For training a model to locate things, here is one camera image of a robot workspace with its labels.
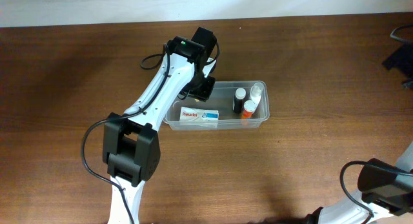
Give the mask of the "clear plastic container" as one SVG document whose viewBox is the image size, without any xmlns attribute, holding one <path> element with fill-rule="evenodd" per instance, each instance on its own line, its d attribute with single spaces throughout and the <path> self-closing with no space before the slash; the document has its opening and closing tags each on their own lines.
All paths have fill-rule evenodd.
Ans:
<svg viewBox="0 0 413 224">
<path fill-rule="evenodd" d="M 246 97 L 250 97 L 251 88 L 258 85 L 263 88 L 261 101 L 259 102 L 252 117 L 242 119 L 241 114 L 234 113 L 232 103 L 238 88 L 244 88 Z M 181 121 L 180 114 L 183 107 L 201 110 L 217 110 L 218 120 L 214 123 L 209 121 Z M 257 128 L 270 117 L 268 104 L 267 85 L 263 81 L 218 81 L 215 83 L 209 99 L 205 102 L 188 97 L 184 100 L 175 99 L 167 111 L 163 122 L 168 124 L 172 130 L 223 130 L 239 128 Z"/>
</svg>

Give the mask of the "white calamine lotion bottle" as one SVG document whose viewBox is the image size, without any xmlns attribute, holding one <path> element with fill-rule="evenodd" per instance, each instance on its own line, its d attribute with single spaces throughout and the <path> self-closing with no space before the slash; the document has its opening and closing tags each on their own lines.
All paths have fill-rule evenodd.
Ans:
<svg viewBox="0 0 413 224">
<path fill-rule="evenodd" d="M 258 105 L 261 101 L 261 95 L 264 91 L 264 85 L 262 83 L 255 83 L 250 89 L 250 100 Z"/>
</svg>

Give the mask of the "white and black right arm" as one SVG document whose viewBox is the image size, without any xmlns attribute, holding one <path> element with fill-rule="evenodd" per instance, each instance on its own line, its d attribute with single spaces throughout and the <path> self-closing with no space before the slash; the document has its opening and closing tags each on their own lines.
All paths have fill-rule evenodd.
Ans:
<svg viewBox="0 0 413 224">
<path fill-rule="evenodd" d="M 361 165 L 357 189 L 349 192 L 345 172 Z M 379 159 L 351 161 L 340 172 L 345 197 L 329 207 L 308 214 L 305 223 L 373 223 L 379 219 L 412 213 L 412 145 L 394 166 Z"/>
</svg>

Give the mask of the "white Panadol box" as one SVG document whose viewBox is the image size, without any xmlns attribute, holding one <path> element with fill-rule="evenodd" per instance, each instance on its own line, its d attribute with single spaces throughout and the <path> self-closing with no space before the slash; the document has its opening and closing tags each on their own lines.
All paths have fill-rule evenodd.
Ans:
<svg viewBox="0 0 413 224">
<path fill-rule="evenodd" d="M 201 127 L 216 128 L 219 121 L 219 111 L 182 107 L 179 121 Z"/>
</svg>

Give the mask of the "orange bottle white cap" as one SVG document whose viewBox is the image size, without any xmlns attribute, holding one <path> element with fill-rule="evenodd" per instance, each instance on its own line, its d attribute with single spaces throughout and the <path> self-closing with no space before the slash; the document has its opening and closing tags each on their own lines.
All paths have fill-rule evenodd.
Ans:
<svg viewBox="0 0 413 224">
<path fill-rule="evenodd" d="M 249 119 L 252 117 L 252 114 L 255 112 L 257 105 L 252 100 L 246 100 L 243 103 L 243 111 L 241 118 L 242 119 Z"/>
</svg>

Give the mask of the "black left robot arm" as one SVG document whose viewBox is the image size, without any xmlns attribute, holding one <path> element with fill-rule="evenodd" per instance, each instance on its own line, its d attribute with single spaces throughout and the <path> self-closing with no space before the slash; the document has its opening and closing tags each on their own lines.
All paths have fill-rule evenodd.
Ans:
<svg viewBox="0 0 413 224">
<path fill-rule="evenodd" d="M 158 131 L 177 97 L 206 101 L 215 79 L 212 31 L 199 27 L 191 39 L 175 37 L 164 46 L 159 69 L 141 97 L 122 115 L 111 113 L 104 126 L 103 163 L 112 185 L 109 223 L 138 223 L 143 186 L 160 160 Z"/>
</svg>

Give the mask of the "black bottle white cap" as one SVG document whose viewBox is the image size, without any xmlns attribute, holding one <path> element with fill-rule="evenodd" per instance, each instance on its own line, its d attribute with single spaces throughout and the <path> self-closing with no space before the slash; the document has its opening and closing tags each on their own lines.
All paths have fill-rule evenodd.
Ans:
<svg viewBox="0 0 413 224">
<path fill-rule="evenodd" d="M 246 90 L 244 88 L 238 88 L 235 91 L 233 98 L 232 110 L 235 114 L 240 114 L 243 107 L 243 100 L 246 96 Z"/>
</svg>

